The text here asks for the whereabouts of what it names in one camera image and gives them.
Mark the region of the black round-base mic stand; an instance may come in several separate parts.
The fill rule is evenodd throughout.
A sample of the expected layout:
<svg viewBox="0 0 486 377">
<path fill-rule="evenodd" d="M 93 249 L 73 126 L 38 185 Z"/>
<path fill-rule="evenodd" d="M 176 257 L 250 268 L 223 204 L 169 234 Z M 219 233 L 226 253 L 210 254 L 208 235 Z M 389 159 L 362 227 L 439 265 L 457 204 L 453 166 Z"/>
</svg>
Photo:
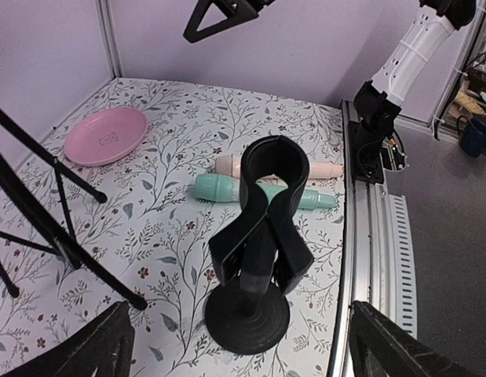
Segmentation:
<svg viewBox="0 0 486 377">
<path fill-rule="evenodd" d="M 209 239 L 219 284 L 204 305 L 206 328 L 224 350 L 255 355 L 287 333 L 292 292 L 314 262 L 293 223 L 309 161 L 285 136 L 250 144 L 240 167 L 241 212 Z"/>
</svg>

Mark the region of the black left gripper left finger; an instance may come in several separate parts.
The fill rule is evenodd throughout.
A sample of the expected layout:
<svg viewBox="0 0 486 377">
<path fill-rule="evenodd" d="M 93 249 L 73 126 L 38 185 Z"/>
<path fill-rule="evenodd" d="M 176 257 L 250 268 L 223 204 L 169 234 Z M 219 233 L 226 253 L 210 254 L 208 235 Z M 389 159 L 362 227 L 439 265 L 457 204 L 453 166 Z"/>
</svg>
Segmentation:
<svg viewBox="0 0 486 377">
<path fill-rule="evenodd" d="M 129 303 L 115 302 L 73 336 L 6 376 L 128 376 L 135 330 Z"/>
</svg>

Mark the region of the pink toy microphone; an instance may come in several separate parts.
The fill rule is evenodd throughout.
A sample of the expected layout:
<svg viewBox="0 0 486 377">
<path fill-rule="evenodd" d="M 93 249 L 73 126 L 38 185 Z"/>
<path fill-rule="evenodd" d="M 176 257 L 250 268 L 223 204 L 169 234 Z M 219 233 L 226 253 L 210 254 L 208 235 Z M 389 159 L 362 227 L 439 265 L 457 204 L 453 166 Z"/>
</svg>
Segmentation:
<svg viewBox="0 0 486 377">
<path fill-rule="evenodd" d="M 240 161 L 237 155 L 219 156 L 215 159 L 217 174 L 240 178 Z M 311 162 L 309 164 L 309 180 L 331 179 L 342 176 L 344 167 L 341 164 L 327 162 Z"/>
</svg>

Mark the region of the teal toy microphone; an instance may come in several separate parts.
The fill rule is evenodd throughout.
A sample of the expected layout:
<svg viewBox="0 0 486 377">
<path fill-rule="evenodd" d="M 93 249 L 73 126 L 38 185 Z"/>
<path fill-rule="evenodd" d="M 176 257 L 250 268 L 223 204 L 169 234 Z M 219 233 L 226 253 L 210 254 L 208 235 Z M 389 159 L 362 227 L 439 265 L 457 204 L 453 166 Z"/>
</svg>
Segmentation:
<svg viewBox="0 0 486 377">
<path fill-rule="evenodd" d="M 214 203 L 235 203 L 239 201 L 239 179 L 221 174 L 200 174 L 188 190 L 195 199 Z M 298 204 L 300 210 L 333 209 L 338 205 L 334 196 L 305 189 Z"/>
</svg>

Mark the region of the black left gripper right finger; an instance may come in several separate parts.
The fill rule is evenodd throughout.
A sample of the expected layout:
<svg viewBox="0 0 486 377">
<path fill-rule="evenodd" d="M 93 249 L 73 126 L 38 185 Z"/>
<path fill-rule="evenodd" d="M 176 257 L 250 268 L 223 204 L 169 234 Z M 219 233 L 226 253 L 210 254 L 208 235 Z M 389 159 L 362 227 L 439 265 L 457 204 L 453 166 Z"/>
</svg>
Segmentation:
<svg viewBox="0 0 486 377">
<path fill-rule="evenodd" d="M 473 376 L 414 339 L 368 302 L 351 305 L 350 354 L 355 376 Z"/>
</svg>

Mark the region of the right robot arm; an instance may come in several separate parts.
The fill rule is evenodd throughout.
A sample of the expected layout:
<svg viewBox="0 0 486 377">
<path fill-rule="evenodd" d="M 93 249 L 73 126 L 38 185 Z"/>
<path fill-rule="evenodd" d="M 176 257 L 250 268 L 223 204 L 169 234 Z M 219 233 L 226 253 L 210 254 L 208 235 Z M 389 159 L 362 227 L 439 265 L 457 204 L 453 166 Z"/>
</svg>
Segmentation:
<svg viewBox="0 0 486 377">
<path fill-rule="evenodd" d="M 383 183 L 382 143 L 393 135 L 407 92 L 438 47 L 468 25 L 477 11 L 475 1 L 421 1 L 415 20 L 382 68 L 354 97 L 360 117 L 349 125 L 351 175 L 355 181 Z M 285 137 L 264 137 L 243 153 L 243 181 L 275 174 L 285 182 L 303 182 L 309 176 L 304 152 Z"/>
</svg>

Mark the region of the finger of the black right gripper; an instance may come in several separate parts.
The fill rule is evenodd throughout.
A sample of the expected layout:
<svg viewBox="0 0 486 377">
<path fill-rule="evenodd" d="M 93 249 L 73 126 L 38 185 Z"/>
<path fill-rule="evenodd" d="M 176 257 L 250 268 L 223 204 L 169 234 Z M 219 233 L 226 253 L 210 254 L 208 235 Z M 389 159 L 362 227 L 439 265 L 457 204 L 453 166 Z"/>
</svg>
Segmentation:
<svg viewBox="0 0 486 377">
<path fill-rule="evenodd" d="M 183 37 L 190 43 L 227 31 L 258 18 L 274 0 L 199 0 L 195 4 Z"/>
</svg>

